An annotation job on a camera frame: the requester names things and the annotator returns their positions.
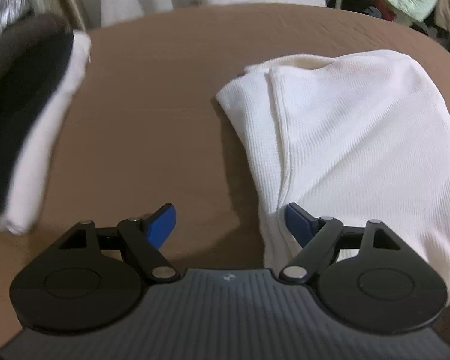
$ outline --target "metal pin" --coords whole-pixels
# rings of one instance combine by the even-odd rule
[[[151,274],[157,279],[170,279],[176,275],[176,271],[170,266],[157,266],[151,271]]]
[[[303,279],[307,276],[307,270],[302,266],[287,266],[283,269],[283,274],[289,279]]]

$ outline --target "silver screw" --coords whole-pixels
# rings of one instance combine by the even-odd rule
[[[287,266],[283,270],[283,274],[289,279],[303,279],[307,276],[307,270],[301,266]]]
[[[176,275],[176,271],[170,266],[157,266],[151,271],[151,274],[157,279],[170,279]]]

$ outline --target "white logo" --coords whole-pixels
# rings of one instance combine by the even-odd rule
[[[223,277],[226,281],[232,281],[233,279],[236,278],[236,276],[234,274],[228,274],[226,276]]]

